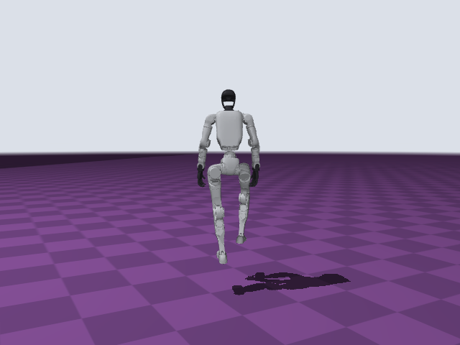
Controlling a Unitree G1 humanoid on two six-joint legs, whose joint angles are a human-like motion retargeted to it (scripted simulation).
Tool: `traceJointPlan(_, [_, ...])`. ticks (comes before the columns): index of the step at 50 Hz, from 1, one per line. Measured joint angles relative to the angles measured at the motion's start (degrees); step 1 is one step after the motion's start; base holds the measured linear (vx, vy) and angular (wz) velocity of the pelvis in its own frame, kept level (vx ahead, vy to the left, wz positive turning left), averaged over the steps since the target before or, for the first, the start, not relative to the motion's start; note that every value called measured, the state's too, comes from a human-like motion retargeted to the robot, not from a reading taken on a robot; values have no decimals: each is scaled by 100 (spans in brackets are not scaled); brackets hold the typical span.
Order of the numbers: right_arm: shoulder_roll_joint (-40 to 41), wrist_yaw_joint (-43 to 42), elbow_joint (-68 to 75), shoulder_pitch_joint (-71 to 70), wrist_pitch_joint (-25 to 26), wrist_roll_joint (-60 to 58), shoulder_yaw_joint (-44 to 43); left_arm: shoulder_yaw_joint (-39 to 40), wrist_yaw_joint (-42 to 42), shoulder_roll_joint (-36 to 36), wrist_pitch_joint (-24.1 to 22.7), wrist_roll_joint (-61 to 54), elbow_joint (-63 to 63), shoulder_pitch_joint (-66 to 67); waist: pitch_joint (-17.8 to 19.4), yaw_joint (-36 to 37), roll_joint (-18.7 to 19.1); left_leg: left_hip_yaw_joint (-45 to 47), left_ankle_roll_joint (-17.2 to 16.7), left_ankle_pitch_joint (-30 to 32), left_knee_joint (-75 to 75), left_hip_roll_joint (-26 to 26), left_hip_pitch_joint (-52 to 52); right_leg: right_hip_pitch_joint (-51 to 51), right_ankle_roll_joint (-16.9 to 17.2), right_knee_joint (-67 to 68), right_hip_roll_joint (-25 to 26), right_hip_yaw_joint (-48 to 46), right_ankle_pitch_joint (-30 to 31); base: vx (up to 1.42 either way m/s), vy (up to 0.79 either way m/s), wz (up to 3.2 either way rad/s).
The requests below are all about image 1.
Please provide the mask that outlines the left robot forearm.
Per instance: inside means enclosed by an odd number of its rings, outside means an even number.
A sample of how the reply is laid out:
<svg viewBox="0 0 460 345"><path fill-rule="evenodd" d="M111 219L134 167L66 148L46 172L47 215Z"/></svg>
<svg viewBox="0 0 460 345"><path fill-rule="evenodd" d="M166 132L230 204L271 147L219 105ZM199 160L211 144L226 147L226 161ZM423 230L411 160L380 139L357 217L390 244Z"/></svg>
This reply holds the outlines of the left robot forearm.
<svg viewBox="0 0 460 345"><path fill-rule="evenodd" d="M201 147L201 142L200 142L198 151L199 151L199 155L198 155L197 167L198 167L198 165L202 165L203 168L204 168L206 166L205 162L206 162L207 149L205 147Z"/></svg>

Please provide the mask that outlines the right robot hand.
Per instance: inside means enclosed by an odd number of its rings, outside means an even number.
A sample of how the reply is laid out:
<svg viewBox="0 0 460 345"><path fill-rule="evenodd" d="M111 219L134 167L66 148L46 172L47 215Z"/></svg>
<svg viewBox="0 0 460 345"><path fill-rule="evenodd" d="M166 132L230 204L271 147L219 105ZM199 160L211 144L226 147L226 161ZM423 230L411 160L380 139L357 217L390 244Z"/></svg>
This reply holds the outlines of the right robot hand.
<svg viewBox="0 0 460 345"><path fill-rule="evenodd" d="M252 176L251 176L252 181L251 181L249 187L254 187L254 186L257 185L257 181L258 181L258 177L259 177L259 173L258 173L258 171L259 171L259 164L256 164L256 165L255 165L255 169L254 169L254 168L252 168L252 169L253 169L253 173L252 173Z"/></svg>

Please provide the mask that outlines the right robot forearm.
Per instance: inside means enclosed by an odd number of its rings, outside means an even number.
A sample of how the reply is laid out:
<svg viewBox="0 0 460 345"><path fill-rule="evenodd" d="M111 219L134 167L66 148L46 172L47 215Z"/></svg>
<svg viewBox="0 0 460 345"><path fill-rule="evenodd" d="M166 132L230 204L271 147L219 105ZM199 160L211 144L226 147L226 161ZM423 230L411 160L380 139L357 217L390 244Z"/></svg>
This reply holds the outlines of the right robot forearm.
<svg viewBox="0 0 460 345"><path fill-rule="evenodd" d="M255 169L256 164L259 164L259 167L260 167L260 163L259 163L259 144L258 144L258 146L255 146L255 147L251 148L251 152L252 152L252 167Z"/></svg>

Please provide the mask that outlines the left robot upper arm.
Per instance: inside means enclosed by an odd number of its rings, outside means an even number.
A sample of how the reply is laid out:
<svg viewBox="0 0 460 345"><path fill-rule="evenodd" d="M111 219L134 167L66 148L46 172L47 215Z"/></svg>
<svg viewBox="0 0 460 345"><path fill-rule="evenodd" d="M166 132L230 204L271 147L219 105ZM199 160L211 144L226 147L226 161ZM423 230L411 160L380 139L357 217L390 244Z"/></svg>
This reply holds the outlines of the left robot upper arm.
<svg viewBox="0 0 460 345"><path fill-rule="evenodd" d="M211 140L209 140L209 136L211 134L212 126L216 121L216 114L209 114L206 117L205 124L203 126L202 132L202 139L201 139L201 147L209 147Z"/></svg>

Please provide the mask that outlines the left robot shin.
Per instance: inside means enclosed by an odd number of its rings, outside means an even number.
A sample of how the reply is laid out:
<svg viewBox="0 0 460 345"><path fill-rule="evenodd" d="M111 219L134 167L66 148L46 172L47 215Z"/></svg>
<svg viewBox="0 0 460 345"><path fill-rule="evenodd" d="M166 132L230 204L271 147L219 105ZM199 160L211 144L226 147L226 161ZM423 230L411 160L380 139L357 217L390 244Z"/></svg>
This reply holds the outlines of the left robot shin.
<svg viewBox="0 0 460 345"><path fill-rule="evenodd" d="M213 221L214 221L214 228L215 228L215 233L216 233L216 238L218 239L218 246L219 246L219 251L220 255L222 251L225 254L225 248L224 248L224 235L225 235L225 228L224 228L224 219L216 219L216 209L213 208Z"/></svg>

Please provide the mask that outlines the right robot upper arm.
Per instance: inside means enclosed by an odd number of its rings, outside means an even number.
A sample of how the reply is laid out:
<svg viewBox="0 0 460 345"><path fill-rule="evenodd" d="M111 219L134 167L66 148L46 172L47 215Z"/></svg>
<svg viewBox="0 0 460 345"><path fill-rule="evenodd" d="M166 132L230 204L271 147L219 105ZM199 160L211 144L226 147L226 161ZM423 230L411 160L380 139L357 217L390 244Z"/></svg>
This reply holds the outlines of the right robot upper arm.
<svg viewBox="0 0 460 345"><path fill-rule="evenodd" d="M253 118L250 114L242 114L243 115L243 123L246 124L247 132L250 136L248 139L248 145L250 147L258 146L259 141L257 138L257 132L254 126Z"/></svg>

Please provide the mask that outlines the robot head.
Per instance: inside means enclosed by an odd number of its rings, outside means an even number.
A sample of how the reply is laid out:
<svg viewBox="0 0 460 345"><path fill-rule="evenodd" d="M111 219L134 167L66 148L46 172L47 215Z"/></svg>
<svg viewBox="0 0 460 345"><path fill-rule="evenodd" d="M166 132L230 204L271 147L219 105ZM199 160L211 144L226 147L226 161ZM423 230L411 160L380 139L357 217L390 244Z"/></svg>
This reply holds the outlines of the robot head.
<svg viewBox="0 0 460 345"><path fill-rule="evenodd" d="M225 109L224 111L234 111L233 110L233 107L234 107L234 104L235 104L235 100L236 100L236 95L235 95L235 92L233 92L232 90L225 90L222 94L221 94L221 102L222 102L222 106L223 108ZM233 101L233 106L224 106L224 102L225 101Z"/></svg>

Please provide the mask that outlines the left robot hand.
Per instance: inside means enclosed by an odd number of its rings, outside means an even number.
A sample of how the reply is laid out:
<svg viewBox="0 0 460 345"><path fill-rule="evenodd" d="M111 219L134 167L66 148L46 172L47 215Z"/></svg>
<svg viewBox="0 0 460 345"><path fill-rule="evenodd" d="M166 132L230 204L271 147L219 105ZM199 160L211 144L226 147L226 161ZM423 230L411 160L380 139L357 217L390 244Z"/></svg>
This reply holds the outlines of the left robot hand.
<svg viewBox="0 0 460 345"><path fill-rule="evenodd" d="M202 165L198 165L197 170L198 170L198 185L199 185L200 187L205 187L205 186L204 186L205 183L203 183L203 181L202 181L202 178L205 179L205 177L203 176L203 171L204 171L203 166L202 166Z"/></svg>

